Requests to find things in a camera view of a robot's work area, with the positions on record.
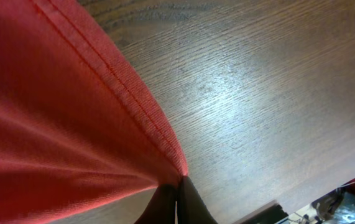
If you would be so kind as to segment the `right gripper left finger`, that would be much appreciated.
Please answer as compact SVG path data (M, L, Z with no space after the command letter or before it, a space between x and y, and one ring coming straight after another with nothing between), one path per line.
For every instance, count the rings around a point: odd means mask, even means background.
M169 184L160 185L135 224L174 224L177 190Z

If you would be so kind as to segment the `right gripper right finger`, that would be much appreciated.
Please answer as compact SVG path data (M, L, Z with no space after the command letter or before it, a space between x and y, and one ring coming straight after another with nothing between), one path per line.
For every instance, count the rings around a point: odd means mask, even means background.
M188 176L182 177L178 187L177 221L178 224L217 224Z

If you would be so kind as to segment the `orange red t-shirt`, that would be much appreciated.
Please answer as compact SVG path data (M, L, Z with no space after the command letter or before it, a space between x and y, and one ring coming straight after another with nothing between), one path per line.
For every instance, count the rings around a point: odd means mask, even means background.
M0 223L46 223L188 165L146 84L76 1L0 1Z

